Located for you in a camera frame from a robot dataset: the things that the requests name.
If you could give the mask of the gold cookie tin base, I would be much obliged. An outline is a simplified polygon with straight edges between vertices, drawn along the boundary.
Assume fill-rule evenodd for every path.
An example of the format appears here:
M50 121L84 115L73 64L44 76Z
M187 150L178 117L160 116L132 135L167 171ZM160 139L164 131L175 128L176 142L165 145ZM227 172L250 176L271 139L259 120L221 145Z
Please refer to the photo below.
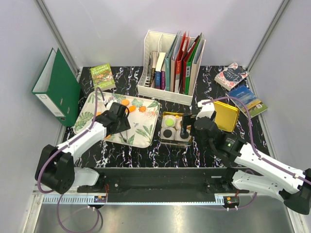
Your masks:
M177 117L183 117L183 113L174 113L174 112L163 112L162 117L164 117L165 115L173 115ZM166 144L166 145L175 145L178 147L188 147L192 144L192 140L193 137L191 136L191 139L189 142L182 142L182 141L175 141L175 139L173 140L165 140L165 139L161 139L160 138L160 142L161 144Z

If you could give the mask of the green sandwich cookie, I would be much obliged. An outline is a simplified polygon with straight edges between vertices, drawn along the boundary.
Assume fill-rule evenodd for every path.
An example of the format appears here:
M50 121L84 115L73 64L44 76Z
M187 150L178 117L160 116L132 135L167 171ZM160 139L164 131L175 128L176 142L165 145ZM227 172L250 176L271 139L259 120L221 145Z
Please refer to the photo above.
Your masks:
M164 119L164 127L174 127L174 126L175 126L175 119L173 118Z

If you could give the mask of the metal serving tongs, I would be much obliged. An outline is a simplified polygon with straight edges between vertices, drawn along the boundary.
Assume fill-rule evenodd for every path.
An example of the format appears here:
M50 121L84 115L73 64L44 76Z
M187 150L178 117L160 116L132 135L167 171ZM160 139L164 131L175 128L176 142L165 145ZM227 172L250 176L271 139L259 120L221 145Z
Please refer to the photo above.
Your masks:
M128 142L127 131L125 131L125 134L122 134L121 132L119 134L120 134L120 137L121 137L120 140L123 143L127 144L127 142Z

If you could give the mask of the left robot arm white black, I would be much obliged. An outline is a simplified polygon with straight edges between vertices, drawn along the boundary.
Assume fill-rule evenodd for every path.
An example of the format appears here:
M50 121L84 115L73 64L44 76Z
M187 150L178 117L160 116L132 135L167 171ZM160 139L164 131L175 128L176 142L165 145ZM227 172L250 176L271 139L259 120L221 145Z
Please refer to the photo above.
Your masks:
M65 194L71 187L88 186L94 192L104 189L105 180L88 167L74 164L89 148L109 135L129 130L129 109L113 102L109 110L96 116L90 126L57 146L46 145L40 155L35 180L40 192Z

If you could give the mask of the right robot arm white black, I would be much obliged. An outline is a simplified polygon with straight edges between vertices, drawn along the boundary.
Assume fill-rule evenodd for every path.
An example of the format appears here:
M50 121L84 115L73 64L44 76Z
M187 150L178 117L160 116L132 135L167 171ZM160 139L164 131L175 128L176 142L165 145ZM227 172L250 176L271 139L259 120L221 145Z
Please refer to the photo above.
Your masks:
M182 138L200 139L227 167L221 179L225 192L249 190L273 197L299 214L311 210L311 170L286 165L261 151L254 142L247 143L231 133L222 132L214 121L213 100L198 102L197 114L183 114Z

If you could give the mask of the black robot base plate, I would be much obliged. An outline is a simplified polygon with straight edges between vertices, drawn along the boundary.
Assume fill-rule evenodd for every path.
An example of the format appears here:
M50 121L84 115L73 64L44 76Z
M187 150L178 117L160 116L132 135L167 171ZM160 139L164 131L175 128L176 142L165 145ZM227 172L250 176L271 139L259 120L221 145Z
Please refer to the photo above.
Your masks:
M98 168L95 187L80 186L79 193L108 191L108 202L157 203L214 201L214 194L235 194L225 178L226 168Z

